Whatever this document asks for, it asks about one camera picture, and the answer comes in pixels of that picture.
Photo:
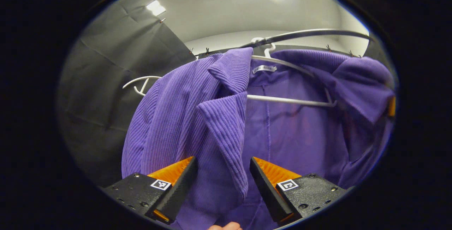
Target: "garment label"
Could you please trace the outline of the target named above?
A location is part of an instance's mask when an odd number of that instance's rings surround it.
[[[260,65],[260,66],[256,67],[255,69],[253,69],[253,74],[255,74],[255,73],[258,72],[258,71],[270,71],[270,72],[275,72],[276,69],[277,69],[276,67]]]

